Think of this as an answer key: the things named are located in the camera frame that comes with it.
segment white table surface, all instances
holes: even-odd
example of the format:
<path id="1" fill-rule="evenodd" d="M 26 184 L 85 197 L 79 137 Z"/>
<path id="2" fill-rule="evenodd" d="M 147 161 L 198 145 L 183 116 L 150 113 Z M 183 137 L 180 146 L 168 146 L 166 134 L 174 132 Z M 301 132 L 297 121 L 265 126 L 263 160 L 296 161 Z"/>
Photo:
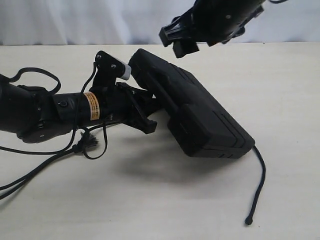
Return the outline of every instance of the white table surface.
<path id="1" fill-rule="evenodd" d="M 182 59 L 160 45 L 1 46 L 0 73 L 44 68 L 60 78 L 61 93 L 78 92 L 99 50 L 128 62 L 138 48 L 192 72 L 256 140 L 267 174 L 253 224 L 243 222 L 261 176 L 255 154 L 234 161 L 189 158 L 162 111 L 151 116 L 155 133 L 111 127 L 103 158 L 59 161 L 2 200 L 0 239 L 320 239 L 320 43 L 202 45 Z M 136 86 L 133 78 L 128 83 Z M 54 86 L 35 73 L 19 84 Z M 24 144 L 0 132 L 0 145 L 58 150 L 69 137 Z M 0 185 L 45 158 L 1 151 Z"/>

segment black plastic case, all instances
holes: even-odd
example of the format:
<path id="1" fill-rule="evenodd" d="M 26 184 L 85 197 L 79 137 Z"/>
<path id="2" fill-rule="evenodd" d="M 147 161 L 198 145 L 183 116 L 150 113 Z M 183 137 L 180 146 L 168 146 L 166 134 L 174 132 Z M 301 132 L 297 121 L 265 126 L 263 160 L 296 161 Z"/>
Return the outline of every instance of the black plastic case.
<path id="1" fill-rule="evenodd" d="M 170 115 L 169 130 L 190 157 L 242 157 L 255 140 L 188 71 L 139 49 L 130 59 L 132 76 Z"/>

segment cord tip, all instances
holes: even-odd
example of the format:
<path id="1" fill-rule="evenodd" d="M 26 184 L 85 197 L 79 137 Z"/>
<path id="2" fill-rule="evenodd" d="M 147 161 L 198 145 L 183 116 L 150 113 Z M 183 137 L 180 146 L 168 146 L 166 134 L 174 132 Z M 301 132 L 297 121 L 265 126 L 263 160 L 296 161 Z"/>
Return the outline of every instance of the cord tip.
<path id="1" fill-rule="evenodd" d="M 245 223 L 246 225 L 250 226 L 250 225 L 253 223 L 252 217 L 248 216 L 248 217 L 245 219 L 244 223 Z"/>

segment white backdrop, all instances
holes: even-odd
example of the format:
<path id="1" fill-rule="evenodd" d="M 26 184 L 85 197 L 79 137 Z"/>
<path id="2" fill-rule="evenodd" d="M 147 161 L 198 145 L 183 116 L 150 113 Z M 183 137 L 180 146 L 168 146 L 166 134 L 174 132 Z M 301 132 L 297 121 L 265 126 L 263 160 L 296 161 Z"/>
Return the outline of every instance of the white backdrop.
<path id="1" fill-rule="evenodd" d="M 158 44 L 195 0 L 1 0 L 0 44 Z M 318 42 L 320 0 L 264 4 L 233 42 Z"/>

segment orange sticker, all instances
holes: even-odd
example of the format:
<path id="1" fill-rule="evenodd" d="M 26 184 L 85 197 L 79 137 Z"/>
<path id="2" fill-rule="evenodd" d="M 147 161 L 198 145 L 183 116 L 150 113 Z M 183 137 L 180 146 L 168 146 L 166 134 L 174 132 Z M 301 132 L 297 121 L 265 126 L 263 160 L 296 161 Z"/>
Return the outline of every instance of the orange sticker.
<path id="1" fill-rule="evenodd" d="M 94 95 L 92 92 L 85 92 L 84 95 L 90 105 L 90 120 L 98 120 L 100 118 L 100 107 L 96 95 Z"/>

